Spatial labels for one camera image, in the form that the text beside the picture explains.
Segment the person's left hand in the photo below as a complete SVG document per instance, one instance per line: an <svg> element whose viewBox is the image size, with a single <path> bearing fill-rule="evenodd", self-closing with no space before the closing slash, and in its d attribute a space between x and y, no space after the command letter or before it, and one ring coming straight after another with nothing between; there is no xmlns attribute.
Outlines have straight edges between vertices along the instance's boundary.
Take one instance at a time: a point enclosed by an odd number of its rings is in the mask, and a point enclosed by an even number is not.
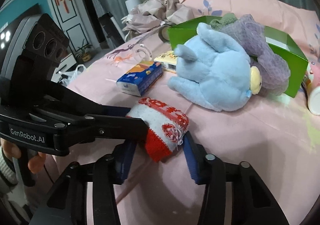
<svg viewBox="0 0 320 225"><path fill-rule="evenodd" d="M1 146L5 156L12 160L13 158L19 159L21 157L21 151L17 145L1 138ZM36 156L29 159L28 168L36 174L42 170L46 161L46 154L39 152Z"/></svg>

